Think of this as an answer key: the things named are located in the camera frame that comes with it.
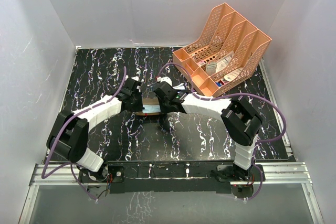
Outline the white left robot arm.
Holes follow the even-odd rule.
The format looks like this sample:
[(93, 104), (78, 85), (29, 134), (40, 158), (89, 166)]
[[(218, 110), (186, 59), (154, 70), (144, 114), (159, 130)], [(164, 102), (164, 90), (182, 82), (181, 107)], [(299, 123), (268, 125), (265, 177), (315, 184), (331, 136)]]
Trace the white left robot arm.
[(138, 77), (126, 78), (121, 88), (99, 101), (77, 111), (59, 112), (46, 142), (49, 155), (56, 153), (68, 162), (77, 164), (92, 180), (104, 181), (109, 173), (107, 162), (88, 147), (89, 132), (123, 111), (141, 112), (140, 88)]

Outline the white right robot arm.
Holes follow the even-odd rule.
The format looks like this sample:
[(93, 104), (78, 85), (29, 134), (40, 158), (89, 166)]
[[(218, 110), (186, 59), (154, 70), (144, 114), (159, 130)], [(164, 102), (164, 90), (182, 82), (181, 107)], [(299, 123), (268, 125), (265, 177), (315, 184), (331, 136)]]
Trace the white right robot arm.
[(222, 120), (228, 135), (235, 142), (233, 165), (225, 169), (222, 176), (247, 180), (253, 174), (255, 147), (263, 121), (243, 96), (230, 99), (205, 97), (189, 90), (177, 90), (165, 81), (158, 84), (154, 93), (164, 114), (200, 114)]

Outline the brown glasses case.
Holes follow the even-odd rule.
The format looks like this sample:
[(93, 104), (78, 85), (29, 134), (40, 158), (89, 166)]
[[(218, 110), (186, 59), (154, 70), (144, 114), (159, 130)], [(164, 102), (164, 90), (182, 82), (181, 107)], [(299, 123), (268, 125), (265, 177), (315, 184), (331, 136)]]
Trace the brown glasses case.
[(143, 98), (143, 109), (136, 112), (139, 116), (152, 116), (161, 114), (160, 104), (158, 98)]

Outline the light blue cleaning cloth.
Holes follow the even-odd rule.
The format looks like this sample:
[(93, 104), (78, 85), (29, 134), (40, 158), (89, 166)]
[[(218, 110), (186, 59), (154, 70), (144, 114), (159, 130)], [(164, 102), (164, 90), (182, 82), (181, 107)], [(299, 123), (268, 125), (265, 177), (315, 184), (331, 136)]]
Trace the light blue cleaning cloth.
[(148, 105), (148, 104), (145, 104), (143, 106), (142, 112), (144, 114), (161, 113), (161, 109), (160, 109), (159, 105)]

